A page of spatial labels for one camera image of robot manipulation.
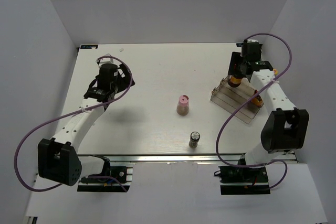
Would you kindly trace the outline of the red lid sauce jar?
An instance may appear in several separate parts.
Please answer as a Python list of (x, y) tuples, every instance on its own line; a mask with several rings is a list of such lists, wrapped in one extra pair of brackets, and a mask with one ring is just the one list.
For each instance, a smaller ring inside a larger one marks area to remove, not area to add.
[(257, 106), (258, 108), (261, 108), (264, 105), (264, 102), (261, 98), (260, 95), (255, 96), (252, 100), (251, 103), (254, 104), (255, 106)]
[(235, 76), (235, 75), (229, 75), (227, 83), (230, 87), (236, 88), (240, 86), (244, 76)]

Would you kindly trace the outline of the pink lid spice shaker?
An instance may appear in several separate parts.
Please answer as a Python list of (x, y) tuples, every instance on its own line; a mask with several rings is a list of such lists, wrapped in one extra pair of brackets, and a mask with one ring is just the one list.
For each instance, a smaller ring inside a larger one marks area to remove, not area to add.
[(176, 111), (179, 115), (185, 116), (189, 112), (189, 97), (187, 95), (182, 95), (178, 99), (178, 104)]

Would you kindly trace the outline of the black lid pepper shaker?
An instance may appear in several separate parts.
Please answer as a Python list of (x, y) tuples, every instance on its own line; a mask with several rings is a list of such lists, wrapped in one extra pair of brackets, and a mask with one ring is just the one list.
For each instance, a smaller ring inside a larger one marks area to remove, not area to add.
[(196, 132), (196, 131), (192, 132), (190, 134), (190, 141), (188, 143), (189, 147), (190, 148), (197, 147), (200, 138), (201, 138), (201, 136), (200, 136), (199, 132)]

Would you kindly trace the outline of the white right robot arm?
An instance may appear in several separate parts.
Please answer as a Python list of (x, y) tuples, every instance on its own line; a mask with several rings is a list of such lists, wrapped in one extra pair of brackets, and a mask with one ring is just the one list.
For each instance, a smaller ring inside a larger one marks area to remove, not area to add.
[(261, 131), (260, 143), (244, 154), (238, 177), (247, 182), (256, 175), (258, 165), (269, 163), (279, 155), (301, 149), (309, 122), (309, 113), (298, 109), (282, 90), (274, 68), (261, 59), (259, 42), (245, 39), (241, 52), (233, 52), (228, 70), (228, 85), (236, 88), (246, 78), (255, 89), (247, 100), (262, 99), (269, 117)]

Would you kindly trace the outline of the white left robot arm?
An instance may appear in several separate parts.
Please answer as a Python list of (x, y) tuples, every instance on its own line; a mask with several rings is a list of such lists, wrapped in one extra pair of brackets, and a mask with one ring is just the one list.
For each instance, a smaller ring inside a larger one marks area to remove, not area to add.
[(77, 152), (95, 121), (115, 100), (115, 95), (134, 84), (125, 64), (100, 63), (99, 73), (89, 84), (79, 113), (51, 139), (44, 138), (39, 142), (38, 175), (68, 186), (88, 176), (101, 182), (108, 180), (111, 168), (107, 158), (94, 155), (80, 160)]

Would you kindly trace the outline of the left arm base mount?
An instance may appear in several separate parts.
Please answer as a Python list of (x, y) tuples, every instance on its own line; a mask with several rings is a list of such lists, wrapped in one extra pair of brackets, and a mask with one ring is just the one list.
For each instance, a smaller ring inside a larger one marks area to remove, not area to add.
[(132, 165), (111, 161), (108, 157), (80, 157), (82, 171), (77, 191), (86, 193), (126, 193), (132, 182)]

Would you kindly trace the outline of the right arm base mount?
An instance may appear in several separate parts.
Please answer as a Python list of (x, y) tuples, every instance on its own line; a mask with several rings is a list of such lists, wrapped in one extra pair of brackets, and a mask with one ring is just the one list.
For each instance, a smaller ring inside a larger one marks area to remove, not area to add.
[(219, 166), (214, 176), (220, 179), (220, 193), (233, 195), (268, 195), (270, 186), (266, 169)]

